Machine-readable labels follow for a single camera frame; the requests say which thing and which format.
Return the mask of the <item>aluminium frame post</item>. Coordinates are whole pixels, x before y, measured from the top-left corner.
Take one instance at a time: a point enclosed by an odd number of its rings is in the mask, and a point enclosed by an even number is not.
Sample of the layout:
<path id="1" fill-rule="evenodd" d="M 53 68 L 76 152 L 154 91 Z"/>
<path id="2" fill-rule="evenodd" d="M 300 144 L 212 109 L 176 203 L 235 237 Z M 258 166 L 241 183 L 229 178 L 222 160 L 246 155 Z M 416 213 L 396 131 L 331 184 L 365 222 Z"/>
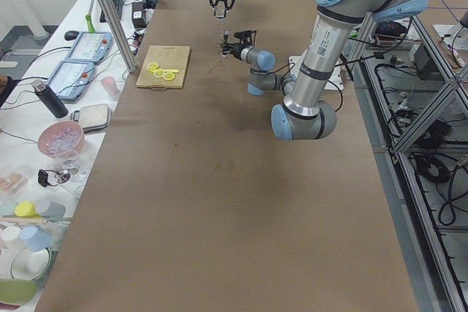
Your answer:
<path id="1" fill-rule="evenodd" d="M 120 54 L 126 64 L 126 67 L 129 73 L 133 73 L 136 68 L 137 64 L 135 61 L 135 57 L 132 54 L 132 51 L 129 48 L 129 44 L 127 42 L 127 37 L 124 33 L 124 29 L 121 25 L 120 20 L 117 17 L 116 11 L 113 7 L 111 0 L 98 0 L 102 11 L 105 14 L 107 24 L 110 27 L 110 30 L 113 34 L 114 40 L 120 50 Z"/>

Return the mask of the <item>steel double jigger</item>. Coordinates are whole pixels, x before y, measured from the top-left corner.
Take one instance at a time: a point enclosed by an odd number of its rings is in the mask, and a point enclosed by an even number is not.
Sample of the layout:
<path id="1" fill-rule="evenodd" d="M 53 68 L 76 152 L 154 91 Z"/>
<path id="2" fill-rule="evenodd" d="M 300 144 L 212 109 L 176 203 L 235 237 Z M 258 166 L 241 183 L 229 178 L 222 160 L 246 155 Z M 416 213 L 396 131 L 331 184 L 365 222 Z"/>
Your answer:
<path id="1" fill-rule="evenodd" d="M 222 39 L 221 44 L 222 43 L 229 43 L 228 42 L 228 38 L 229 38 L 229 32 L 228 31 L 221 31 L 220 36 L 221 36 L 221 39 Z"/>

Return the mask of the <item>blue teach pendant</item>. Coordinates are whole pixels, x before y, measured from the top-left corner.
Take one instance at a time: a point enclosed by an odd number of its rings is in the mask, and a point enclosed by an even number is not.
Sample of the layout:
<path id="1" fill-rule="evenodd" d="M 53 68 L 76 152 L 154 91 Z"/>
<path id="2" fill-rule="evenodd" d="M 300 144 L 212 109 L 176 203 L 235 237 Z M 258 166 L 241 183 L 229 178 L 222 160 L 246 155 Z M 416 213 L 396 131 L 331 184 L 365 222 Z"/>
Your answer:
<path id="1" fill-rule="evenodd" d="M 63 102 L 77 101 L 91 83 L 95 64 L 88 61 L 60 61 L 47 85 Z"/>
<path id="2" fill-rule="evenodd" d="M 67 60 L 86 61 L 98 64 L 113 44 L 113 35 L 108 31 L 80 32 L 67 54 Z"/>

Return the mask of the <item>far lemon slice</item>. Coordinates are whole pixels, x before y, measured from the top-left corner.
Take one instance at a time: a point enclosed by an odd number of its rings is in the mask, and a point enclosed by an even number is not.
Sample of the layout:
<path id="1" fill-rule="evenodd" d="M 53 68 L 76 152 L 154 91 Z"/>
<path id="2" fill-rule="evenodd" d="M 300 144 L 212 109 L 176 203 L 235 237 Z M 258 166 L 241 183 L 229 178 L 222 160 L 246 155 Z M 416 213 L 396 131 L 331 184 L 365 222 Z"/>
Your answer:
<path id="1" fill-rule="evenodd" d="M 149 62 L 146 69 L 149 72 L 154 72 L 159 68 L 159 64 L 157 62 Z"/>

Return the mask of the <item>wooden cutting board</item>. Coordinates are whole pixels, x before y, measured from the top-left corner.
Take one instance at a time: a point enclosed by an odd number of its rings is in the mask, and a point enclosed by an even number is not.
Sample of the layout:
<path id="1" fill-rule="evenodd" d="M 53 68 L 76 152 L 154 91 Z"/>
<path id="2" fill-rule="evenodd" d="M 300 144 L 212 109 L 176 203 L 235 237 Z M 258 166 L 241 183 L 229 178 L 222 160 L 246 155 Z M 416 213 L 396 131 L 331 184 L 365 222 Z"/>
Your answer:
<path id="1" fill-rule="evenodd" d="M 156 90 L 166 88 L 182 89 L 190 53 L 190 46 L 150 45 L 135 83 L 136 87 Z M 149 62 L 157 62 L 159 64 L 158 69 L 178 69 L 179 73 L 175 74 L 175 79 L 169 82 L 163 80 L 163 78 L 156 78 L 153 72 L 146 69 Z"/>

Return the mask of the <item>black water bottle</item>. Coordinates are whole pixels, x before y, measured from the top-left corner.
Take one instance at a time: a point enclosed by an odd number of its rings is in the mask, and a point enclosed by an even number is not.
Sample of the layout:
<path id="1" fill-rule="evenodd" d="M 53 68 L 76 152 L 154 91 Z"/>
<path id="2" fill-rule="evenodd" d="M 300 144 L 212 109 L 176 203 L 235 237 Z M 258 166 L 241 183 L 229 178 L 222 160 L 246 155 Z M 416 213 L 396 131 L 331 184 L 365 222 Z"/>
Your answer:
<path id="1" fill-rule="evenodd" d="M 67 116 L 68 109 L 49 85 L 45 84 L 39 79 L 34 80 L 31 85 L 39 100 L 56 118 L 63 118 Z"/>

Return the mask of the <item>pink plastic cup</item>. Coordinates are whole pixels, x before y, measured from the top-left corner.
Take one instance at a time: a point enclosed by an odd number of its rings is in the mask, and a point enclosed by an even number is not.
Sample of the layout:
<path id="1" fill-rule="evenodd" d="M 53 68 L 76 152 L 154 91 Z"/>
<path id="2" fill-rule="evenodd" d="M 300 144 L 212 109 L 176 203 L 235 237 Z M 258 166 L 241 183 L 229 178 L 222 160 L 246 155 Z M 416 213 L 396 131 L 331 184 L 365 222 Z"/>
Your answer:
<path id="1" fill-rule="evenodd" d="M 118 89 L 118 86 L 116 85 L 116 80 L 114 77 L 111 77 L 111 76 L 104 77 L 100 80 L 100 83 L 110 96 L 115 96 L 118 94 L 119 89 Z"/>

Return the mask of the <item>near blue teach pendant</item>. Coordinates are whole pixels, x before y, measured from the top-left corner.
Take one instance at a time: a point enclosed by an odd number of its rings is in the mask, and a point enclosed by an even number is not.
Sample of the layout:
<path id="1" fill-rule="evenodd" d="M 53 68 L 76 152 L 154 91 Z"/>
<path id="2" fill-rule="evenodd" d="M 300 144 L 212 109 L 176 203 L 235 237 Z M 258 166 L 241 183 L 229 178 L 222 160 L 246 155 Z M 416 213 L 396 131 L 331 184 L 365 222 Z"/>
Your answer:
<path id="1" fill-rule="evenodd" d="M 88 61 L 60 61 L 47 85 L 63 102 L 77 101 L 91 83 L 95 64 Z"/>

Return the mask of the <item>pink bowl with ice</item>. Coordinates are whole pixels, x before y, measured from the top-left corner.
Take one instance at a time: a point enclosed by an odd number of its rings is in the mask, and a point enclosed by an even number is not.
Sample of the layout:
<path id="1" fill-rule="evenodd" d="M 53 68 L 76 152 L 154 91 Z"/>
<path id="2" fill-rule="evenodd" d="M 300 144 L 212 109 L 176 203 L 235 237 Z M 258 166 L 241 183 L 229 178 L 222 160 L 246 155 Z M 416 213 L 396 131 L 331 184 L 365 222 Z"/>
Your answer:
<path id="1" fill-rule="evenodd" d="M 60 121 L 46 128 L 37 141 L 39 152 L 51 158 L 63 157 L 71 151 L 81 152 L 85 135 L 79 123 Z"/>

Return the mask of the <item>far blue teach pendant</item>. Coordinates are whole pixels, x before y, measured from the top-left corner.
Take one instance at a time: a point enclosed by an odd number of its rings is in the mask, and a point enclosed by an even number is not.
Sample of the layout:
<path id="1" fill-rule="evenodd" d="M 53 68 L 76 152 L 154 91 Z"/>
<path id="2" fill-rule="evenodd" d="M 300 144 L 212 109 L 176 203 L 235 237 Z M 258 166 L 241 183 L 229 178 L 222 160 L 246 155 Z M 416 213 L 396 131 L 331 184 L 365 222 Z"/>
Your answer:
<path id="1" fill-rule="evenodd" d="M 86 61 L 98 64 L 113 44 L 113 35 L 108 31 L 80 32 L 67 54 L 67 60 Z"/>

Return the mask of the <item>small clear glass measuring cup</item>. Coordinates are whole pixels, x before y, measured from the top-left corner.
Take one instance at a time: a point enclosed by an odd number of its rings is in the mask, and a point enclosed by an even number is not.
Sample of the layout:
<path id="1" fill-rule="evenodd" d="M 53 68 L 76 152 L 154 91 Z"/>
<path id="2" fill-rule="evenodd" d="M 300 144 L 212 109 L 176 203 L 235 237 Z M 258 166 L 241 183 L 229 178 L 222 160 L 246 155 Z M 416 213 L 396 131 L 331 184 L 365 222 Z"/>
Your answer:
<path id="1" fill-rule="evenodd" d="M 222 9 L 216 9 L 214 11 L 214 15 L 215 15 L 215 18 L 219 19 L 219 20 L 222 20 L 225 18 L 225 13 L 224 13 L 224 10 Z"/>

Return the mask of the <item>middle lemon slice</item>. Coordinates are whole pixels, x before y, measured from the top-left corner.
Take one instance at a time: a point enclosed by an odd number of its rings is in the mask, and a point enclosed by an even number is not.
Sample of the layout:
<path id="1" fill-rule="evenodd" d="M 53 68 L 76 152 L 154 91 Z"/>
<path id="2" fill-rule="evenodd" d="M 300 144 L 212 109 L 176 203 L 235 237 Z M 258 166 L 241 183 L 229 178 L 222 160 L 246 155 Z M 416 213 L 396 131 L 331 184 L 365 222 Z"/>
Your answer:
<path id="1" fill-rule="evenodd" d="M 154 75 L 154 77 L 156 77 L 156 78 L 162 78 L 162 77 L 164 77 L 164 75 L 165 75 L 165 70 L 163 70 L 163 69 L 156 69 L 156 70 L 154 70 L 153 75 Z"/>

